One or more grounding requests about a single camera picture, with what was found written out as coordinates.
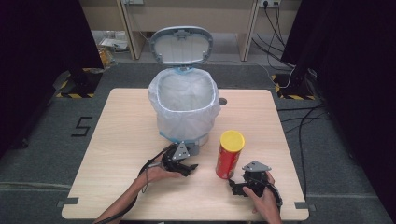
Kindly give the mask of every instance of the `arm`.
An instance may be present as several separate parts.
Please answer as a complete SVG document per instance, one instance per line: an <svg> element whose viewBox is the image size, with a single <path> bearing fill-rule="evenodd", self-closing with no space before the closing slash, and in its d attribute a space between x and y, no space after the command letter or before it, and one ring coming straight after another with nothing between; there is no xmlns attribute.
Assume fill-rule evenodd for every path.
<svg viewBox="0 0 396 224"><path fill-rule="evenodd" d="M266 173L268 175L268 182L274 185L275 180L269 172ZM282 223L279 210L276 206L276 198L271 190L265 188L260 198L253 192L253 190L248 187L243 187L242 190L254 202L255 208L252 211L253 213L259 212L262 217L270 224Z"/></svg>
<svg viewBox="0 0 396 224"><path fill-rule="evenodd" d="M139 191L148 183L162 180L168 177L181 177L180 173L165 171L162 167L156 166L147 169L137 179L134 180L132 185L113 203L107 210L97 218L94 223L112 217L120 211L124 210L133 200L137 197ZM117 218L109 223L119 223L122 217Z"/></svg>

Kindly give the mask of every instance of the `red can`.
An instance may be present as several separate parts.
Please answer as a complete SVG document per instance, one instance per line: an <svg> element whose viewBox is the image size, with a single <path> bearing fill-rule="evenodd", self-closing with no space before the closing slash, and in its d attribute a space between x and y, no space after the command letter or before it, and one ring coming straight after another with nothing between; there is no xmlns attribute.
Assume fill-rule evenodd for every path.
<svg viewBox="0 0 396 224"><path fill-rule="evenodd" d="M216 174L222 179L233 176L239 154L245 146L244 136L235 130L226 131L221 135Z"/></svg>

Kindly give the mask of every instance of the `trash bag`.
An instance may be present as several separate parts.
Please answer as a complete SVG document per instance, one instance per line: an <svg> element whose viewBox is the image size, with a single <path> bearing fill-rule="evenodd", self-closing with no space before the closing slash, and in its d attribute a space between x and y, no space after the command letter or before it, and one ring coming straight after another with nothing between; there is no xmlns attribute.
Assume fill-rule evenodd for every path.
<svg viewBox="0 0 396 224"><path fill-rule="evenodd" d="M204 70L162 70L148 87L160 135L171 142L205 143L220 112L219 90Z"/></svg>

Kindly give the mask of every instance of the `white trash can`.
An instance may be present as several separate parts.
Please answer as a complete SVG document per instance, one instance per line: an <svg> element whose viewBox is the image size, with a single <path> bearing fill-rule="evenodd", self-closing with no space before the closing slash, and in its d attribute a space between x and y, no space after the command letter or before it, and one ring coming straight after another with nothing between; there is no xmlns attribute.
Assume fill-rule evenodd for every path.
<svg viewBox="0 0 396 224"><path fill-rule="evenodd" d="M208 72L192 67L207 60L212 42L207 30L195 26L165 28L150 39L157 62L172 66L148 87L160 135L171 142L203 145L220 112L216 82Z"/></svg>

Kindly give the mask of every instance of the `open lid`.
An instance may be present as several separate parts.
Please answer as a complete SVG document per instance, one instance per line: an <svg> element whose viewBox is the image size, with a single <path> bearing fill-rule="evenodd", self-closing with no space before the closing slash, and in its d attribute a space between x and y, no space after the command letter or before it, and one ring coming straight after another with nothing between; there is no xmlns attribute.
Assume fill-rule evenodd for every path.
<svg viewBox="0 0 396 224"><path fill-rule="evenodd" d="M173 26L156 32L149 46L158 63L182 66L205 62L212 51L212 35L197 26Z"/></svg>

